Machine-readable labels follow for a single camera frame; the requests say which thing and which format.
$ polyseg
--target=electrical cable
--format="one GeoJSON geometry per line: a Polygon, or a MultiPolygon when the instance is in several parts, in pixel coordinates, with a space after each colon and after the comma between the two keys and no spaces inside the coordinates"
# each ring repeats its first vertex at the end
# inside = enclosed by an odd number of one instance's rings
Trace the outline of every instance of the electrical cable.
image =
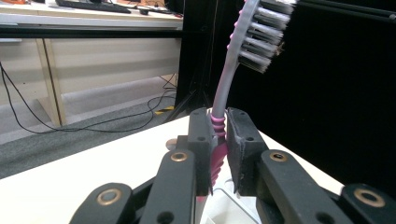
{"type": "Polygon", "coordinates": [[[163,100],[163,98],[165,98],[165,97],[167,97],[167,98],[175,98],[175,97],[172,97],[172,96],[165,96],[166,93],[168,93],[168,92],[170,92],[170,91],[175,91],[175,90],[167,90],[167,91],[165,91],[165,92],[163,93],[162,96],[152,98],[152,99],[150,99],[150,100],[147,102],[148,108],[149,108],[149,110],[147,110],[147,111],[144,111],[144,112],[141,112],[141,113],[138,113],[138,114],[133,114],[133,115],[129,115],[129,116],[124,116],[124,117],[116,118],[116,119],[109,119],[109,120],[97,122],[97,123],[94,123],[94,124],[85,126],[85,127],[83,127],[83,128],[56,129],[56,128],[52,128],[52,127],[50,127],[49,125],[47,125],[44,121],[42,121],[42,120],[33,112],[33,110],[30,108],[30,106],[26,103],[25,99],[24,99],[23,96],[21,95],[21,93],[20,93],[20,91],[18,90],[18,88],[15,86],[14,82],[11,80],[11,78],[10,78],[9,75],[7,74],[7,72],[6,72],[6,70],[4,69],[4,67],[3,67],[3,65],[2,65],[1,62],[0,62],[0,68],[1,68],[1,74],[2,74],[3,83],[4,83],[4,86],[5,86],[6,92],[7,92],[8,102],[9,102],[9,104],[10,104],[10,106],[11,106],[11,110],[12,110],[12,112],[13,112],[13,114],[14,114],[15,120],[17,121],[18,125],[19,125],[21,128],[23,128],[25,131],[30,132],[30,133],[78,132],[78,131],[82,131],[82,130],[85,130],[85,131],[93,131],[93,132],[99,132],[99,133],[126,133],[126,132],[130,132],[130,131],[135,131],[135,130],[138,130],[138,129],[141,129],[141,128],[145,127],[146,125],[148,125],[148,124],[152,121],[152,119],[154,118],[154,112],[153,112],[153,110],[161,103],[161,101],[163,100]],[[28,110],[32,113],[32,115],[33,115],[40,123],[42,123],[43,125],[45,125],[45,126],[48,127],[49,129],[51,129],[51,131],[47,131],[47,132],[36,132],[36,131],[29,130],[29,129],[25,128],[23,125],[21,125],[21,123],[20,123],[20,121],[19,121],[19,119],[18,119],[17,113],[16,113],[16,111],[15,111],[15,108],[14,108],[14,106],[13,106],[13,104],[12,104],[11,95],[10,95],[10,92],[9,92],[9,89],[8,89],[8,86],[7,86],[5,77],[7,77],[8,81],[11,83],[11,85],[13,86],[13,88],[17,91],[18,95],[21,97],[23,103],[26,105],[26,107],[27,107],[28,110]],[[160,101],[159,101],[154,107],[151,107],[151,106],[150,106],[150,103],[151,103],[153,100],[156,100],[156,99],[160,99],[160,101]],[[90,127],[92,127],[92,126],[96,126],[96,125],[99,125],[99,124],[107,123],[107,122],[110,122],[110,121],[115,121],[115,120],[118,120],[118,119],[126,119],[126,118],[131,118],[131,117],[135,117],[135,116],[139,116],[139,115],[144,115],[144,114],[147,114],[148,112],[151,113],[150,119],[149,119],[146,123],[144,123],[143,125],[141,125],[141,126],[139,126],[139,127],[136,127],[136,128],[132,128],[132,129],[129,129],[129,130],[120,130],[120,131],[90,129],[90,127]]]}

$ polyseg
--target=desk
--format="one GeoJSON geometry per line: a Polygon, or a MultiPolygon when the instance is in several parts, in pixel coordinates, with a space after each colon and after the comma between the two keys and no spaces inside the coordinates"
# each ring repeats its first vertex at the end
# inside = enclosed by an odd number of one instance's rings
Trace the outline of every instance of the desk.
{"type": "MultiPolygon", "coordinates": [[[[173,15],[132,14],[49,7],[0,5],[0,23],[25,26],[181,30],[173,15]]],[[[38,99],[56,125],[67,124],[62,94],[178,72],[180,39],[8,39],[0,60],[26,100],[38,99]]],[[[12,100],[19,101],[17,93],[12,100]]],[[[0,105],[8,104],[0,95],[0,105]]]]}
{"type": "MultiPolygon", "coordinates": [[[[0,180],[0,223],[66,224],[97,187],[119,182],[136,188],[156,175],[166,141],[187,134],[188,121],[177,119],[0,180]]],[[[290,152],[269,136],[262,137],[269,148],[290,152]]],[[[340,192],[342,184],[293,155],[322,187],[340,192]]],[[[224,164],[219,176],[229,173],[224,164]]]]}

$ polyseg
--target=white surface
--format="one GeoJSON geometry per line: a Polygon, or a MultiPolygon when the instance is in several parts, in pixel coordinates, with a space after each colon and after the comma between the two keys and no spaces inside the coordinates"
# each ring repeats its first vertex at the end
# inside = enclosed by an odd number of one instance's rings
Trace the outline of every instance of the white surface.
{"type": "MultiPolygon", "coordinates": [[[[0,223],[68,223],[78,206],[97,187],[119,182],[135,188],[155,176],[167,152],[166,141],[187,131],[188,117],[2,179],[0,223]]],[[[266,135],[262,136],[269,148],[286,150],[266,135]]],[[[339,192],[342,187],[339,182],[303,159],[297,157],[297,160],[322,187],[339,192]]],[[[219,180],[229,175],[225,164],[219,180]]],[[[219,209],[215,207],[218,214],[227,212],[219,209]]]]}

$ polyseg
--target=floor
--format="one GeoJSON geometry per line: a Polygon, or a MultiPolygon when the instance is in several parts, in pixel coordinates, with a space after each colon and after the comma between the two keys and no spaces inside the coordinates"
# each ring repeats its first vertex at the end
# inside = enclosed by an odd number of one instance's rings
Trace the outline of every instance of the floor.
{"type": "MultiPolygon", "coordinates": [[[[170,91],[168,88],[174,88],[176,83],[176,77],[170,75],[64,94],[62,97],[67,123],[71,124],[145,103],[154,97],[161,96],[165,91],[170,91]]],[[[50,118],[37,100],[26,103],[38,118],[52,126],[50,118]]],[[[44,132],[48,129],[32,115],[23,103],[13,105],[22,126],[35,132],[44,132]]],[[[0,145],[33,134],[20,127],[9,105],[0,105],[0,123],[0,145]]]]}

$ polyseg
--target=black panel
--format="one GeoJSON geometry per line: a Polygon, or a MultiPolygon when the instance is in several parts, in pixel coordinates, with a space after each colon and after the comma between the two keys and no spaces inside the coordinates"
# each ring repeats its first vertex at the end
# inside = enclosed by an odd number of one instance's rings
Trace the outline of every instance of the black panel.
{"type": "MultiPolygon", "coordinates": [[[[212,96],[237,17],[228,4],[212,96]]],[[[228,106],[344,184],[396,197],[396,25],[298,6],[284,40],[264,75],[238,68],[228,106]]]]}

